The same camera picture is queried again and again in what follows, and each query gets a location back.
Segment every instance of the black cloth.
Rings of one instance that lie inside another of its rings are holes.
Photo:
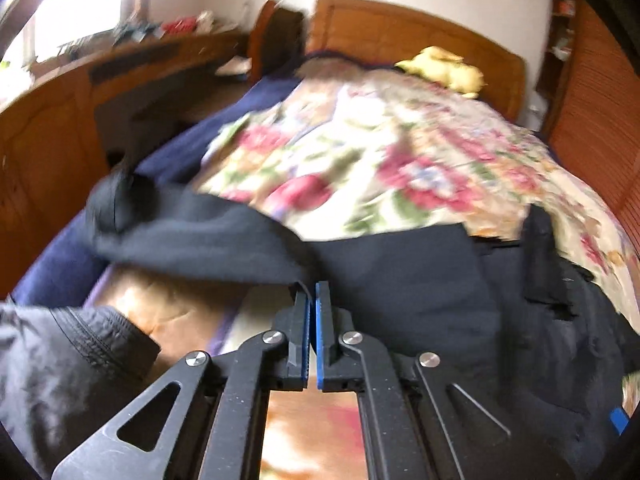
[[[640,338],[591,273],[558,256],[539,208],[519,243],[472,239],[460,225],[303,242],[248,206],[116,173],[92,193],[84,230],[100,256],[168,274],[309,291],[328,280],[358,330],[392,351],[440,354],[579,478],[616,441],[609,413],[638,369]],[[0,420],[46,478],[130,400],[158,348],[108,308],[2,309]]]
[[[273,74],[304,50],[305,15],[279,5],[264,31],[260,60],[262,74]]]
[[[581,477],[616,440],[609,413],[640,338],[593,275],[558,255],[536,206],[517,245],[474,242],[459,225],[305,243],[245,205],[114,174],[87,215],[91,246],[115,262],[306,290],[328,280],[358,330],[393,351],[438,352]]]
[[[50,478],[142,391],[158,352],[110,307],[0,303],[0,478]]]

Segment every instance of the wooden cabinet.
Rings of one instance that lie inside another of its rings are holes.
[[[226,62],[239,33],[168,38],[90,56],[47,75],[0,112],[0,298],[108,173],[95,107],[206,62]]]

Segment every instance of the wooden headboard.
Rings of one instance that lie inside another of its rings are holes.
[[[318,0],[306,52],[333,50],[366,63],[393,64],[437,45],[477,66],[487,83],[481,98],[510,121],[524,100],[524,60],[456,23],[373,0]]]

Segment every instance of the metal bracket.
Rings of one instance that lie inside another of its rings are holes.
[[[569,466],[434,352],[389,352],[316,288],[318,387],[358,396],[370,480],[571,480]],[[310,300],[214,358],[192,352],[67,457],[53,480],[247,480],[271,390],[306,387]]]

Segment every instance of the jacket sleeve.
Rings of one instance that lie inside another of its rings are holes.
[[[140,393],[158,345],[111,307],[0,303],[0,424],[44,479]]]

